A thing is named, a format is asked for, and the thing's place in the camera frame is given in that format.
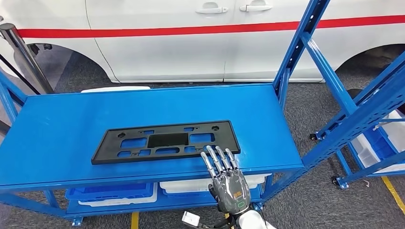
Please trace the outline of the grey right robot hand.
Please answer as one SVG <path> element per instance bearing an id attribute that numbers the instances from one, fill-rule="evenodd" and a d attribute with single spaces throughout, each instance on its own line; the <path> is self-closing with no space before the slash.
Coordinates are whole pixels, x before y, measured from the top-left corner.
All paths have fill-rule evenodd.
<path id="1" fill-rule="evenodd" d="M 211 176 L 209 190 L 219 209 L 230 215 L 241 214 L 249 208 L 251 194 L 248 183 L 230 149 L 206 146 L 200 155 Z"/>

